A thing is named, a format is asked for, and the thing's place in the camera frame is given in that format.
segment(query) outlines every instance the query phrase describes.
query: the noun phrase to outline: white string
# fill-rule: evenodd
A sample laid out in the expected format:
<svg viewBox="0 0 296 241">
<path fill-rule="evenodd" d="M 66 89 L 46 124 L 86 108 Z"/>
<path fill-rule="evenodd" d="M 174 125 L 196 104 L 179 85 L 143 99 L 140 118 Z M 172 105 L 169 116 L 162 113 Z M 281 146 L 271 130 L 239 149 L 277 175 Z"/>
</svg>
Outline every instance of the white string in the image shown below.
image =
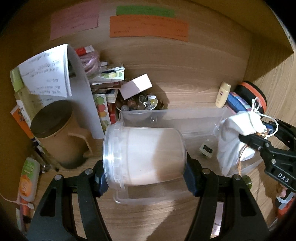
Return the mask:
<svg viewBox="0 0 296 241">
<path fill-rule="evenodd" d="M 8 200 L 5 197 L 3 197 L 3 195 L 1 193 L 0 193 L 0 195 L 5 201 L 16 203 L 18 205 L 25 205 L 25 206 L 29 207 L 30 209 L 34 209 L 34 205 L 32 203 L 21 203 L 21 202 L 17 202 L 17 201 L 12 201 L 12 200 Z"/>
<path fill-rule="evenodd" d="M 252 108 L 251 108 L 251 111 L 254 111 L 254 112 L 256 112 L 257 114 L 259 114 L 259 115 L 261 115 L 261 116 L 264 116 L 264 117 L 270 118 L 270 119 L 272 119 L 272 120 L 275 122 L 275 124 L 276 124 L 276 130 L 275 130 L 273 133 L 271 133 L 271 134 L 269 134 L 269 135 L 266 135 L 266 137 L 271 137 L 271 136 L 273 136 L 275 133 L 277 133 L 277 131 L 279 130 L 279 124 L 277 123 L 277 121 L 276 121 L 274 118 L 272 118 L 272 117 L 270 117 L 270 116 L 268 116 L 268 115 L 261 114 L 261 113 L 258 111 L 258 109 L 260 108 L 260 106 L 261 106 L 261 103 L 260 103 L 260 100 L 259 100 L 258 97 L 256 97 L 255 99 L 252 99 Z"/>
</svg>

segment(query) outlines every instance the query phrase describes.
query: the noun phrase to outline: drawstring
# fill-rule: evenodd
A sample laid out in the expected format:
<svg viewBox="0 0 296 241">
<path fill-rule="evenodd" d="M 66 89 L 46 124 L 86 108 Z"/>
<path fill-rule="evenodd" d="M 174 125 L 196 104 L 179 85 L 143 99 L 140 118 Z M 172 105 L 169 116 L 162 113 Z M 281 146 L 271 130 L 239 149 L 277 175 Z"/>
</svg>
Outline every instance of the drawstring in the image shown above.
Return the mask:
<svg viewBox="0 0 296 241">
<path fill-rule="evenodd" d="M 267 117 L 267 118 L 272 119 L 272 120 L 275 122 L 275 124 L 276 124 L 276 130 L 275 130 L 273 133 L 269 134 L 269 135 L 268 135 L 268 133 L 269 133 L 269 129 L 267 129 L 266 131 L 264 131 L 264 132 L 262 132 L 262 133 L 257 133 L 257 135 L 263 137 L 264 139 L 265 139 L 265 138 L 267 139 L 268 137 L 271 137 L 271 136 L 273 136 L 275 133 L 277 133 L 277 131 L 279 130 L 279 124 L 277 123 L 277 121 L 276 121 L 274 118 L 272 118 L 272 117 L 270 117 L 270 116 L 268 116 L 268 115 L 261 114 L 261 113 L 258 111 L 258 109 L 259 109 L 260 107 L 261 107 L 261 103 L 260 103 L 259 98 L 256 97 L 255 99 L 252 99 L 252 108 L 251 108 L 251 111 L 253 111 L 253 112 L 255 112 L 255 113 L 257 113 L 257 114 L 259 114 L 259 115 L 261 115 L 261 116 L 264 116 L 264 117 Z M 244 145 L 244 146 L 241 148 L 241 150 L 239 151 L 239 155 L 238 155 L 238 157 L 237 157 L 237 169 L 238 169 L 238 171 L 239 171 L 239 175 L 240 175 L 240 176 L 242 175 L 241 157 L 242 157 L 242 153 L 244 152 L 244 150 L 245 150 L 247 147 L 248 147 L 247 144 Z"/>
</svg>

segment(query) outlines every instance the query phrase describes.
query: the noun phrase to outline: clear plastic container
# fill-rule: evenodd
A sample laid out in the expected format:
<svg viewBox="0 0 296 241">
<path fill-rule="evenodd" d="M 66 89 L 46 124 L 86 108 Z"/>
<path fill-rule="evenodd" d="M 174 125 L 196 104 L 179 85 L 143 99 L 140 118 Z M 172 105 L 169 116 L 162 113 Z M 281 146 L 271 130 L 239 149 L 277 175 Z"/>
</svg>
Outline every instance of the clear plastic container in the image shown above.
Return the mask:
<svg viewBox="0 0 296 241">
<path fill-rule="evenodd" d="M 175 128 L 183 136 L 189 155 L 197 159 L 202 167 L 209 168 L 221 175 L 217 161 L 218 139 L 217 130 L 221 120 L 233 115 L 226 107 L 208 107 L 192 109 L 125 111 L 121 112 L 119 121 L 126 127 Z M 213 156 L 205 156 L 199 151 L 205 142 L 211 142 Z M 149 148 L 149 143 L 142 143 L 143 148 Z M 262 159 L 260 156 L 242 162 L 242 175 L 255 168 Z M 172 201 L 191 196 L 183 177 L 167 182 L 127 186 L 125 191 L 114 190 L 114 200 L 121 204 L 151 204 Z"/>
<path fill-rule="evenodd" d="M 148 185 L 180 178 L 186 166 L 186 148 L 172 128 L 108 126 L 103 144 L 103 165 L 110 188 Z"/>
</svg>

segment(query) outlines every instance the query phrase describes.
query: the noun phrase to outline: plastic container lid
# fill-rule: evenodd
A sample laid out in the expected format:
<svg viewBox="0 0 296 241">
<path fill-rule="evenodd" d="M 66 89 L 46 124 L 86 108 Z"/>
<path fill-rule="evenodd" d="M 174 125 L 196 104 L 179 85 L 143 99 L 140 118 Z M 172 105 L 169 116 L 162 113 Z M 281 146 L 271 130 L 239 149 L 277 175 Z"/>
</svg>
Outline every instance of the plastic container lid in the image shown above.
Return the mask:
<svg viewBox="0 0 296 241">
<path fill-rule="evenodd" d="M 122 172 L 120 136 L 123 122 L 116 122 L 106 129 L 103 142 L 103 166 L 107 184 L 118 191 L 125 190 Z"/>
</svg>

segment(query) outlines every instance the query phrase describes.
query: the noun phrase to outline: transparent plastic box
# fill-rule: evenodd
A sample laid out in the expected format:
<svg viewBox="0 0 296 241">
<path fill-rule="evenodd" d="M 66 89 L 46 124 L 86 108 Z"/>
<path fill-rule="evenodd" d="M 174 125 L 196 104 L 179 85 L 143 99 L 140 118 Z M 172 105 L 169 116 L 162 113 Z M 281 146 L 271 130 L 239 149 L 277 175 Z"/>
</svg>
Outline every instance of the transparent plastic box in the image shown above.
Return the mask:
<svg viewBox="0 0 296 241">
<path fill-rule="evenodd" d="M 216 158 L 218 139 L 215 135 L 221 120 L 231 116 L 226 108 L 208 107 L 192 109 L 124 111 L 120 113 L 119 121 L 124 126 L 175 128 L 184 138 L 187 152 L 193 159 L 197 159 L 202 167 L 209 168 L 221 175 Z M 205 142 L 211 144 L 213 156 L 211 158 L 200 152 Z M 149 143 L 143 137 L 143 148 L 149 148 Z M 258 158 L 251 161 L 254 165 Z M 126 191 L 114 190 L 114 200 L 120 204 L 152 204 L 162 201 L 177 200 L 192 195 L 187 189 L 183 177 L 167 182 L 130 186 Z"/>
</svg>

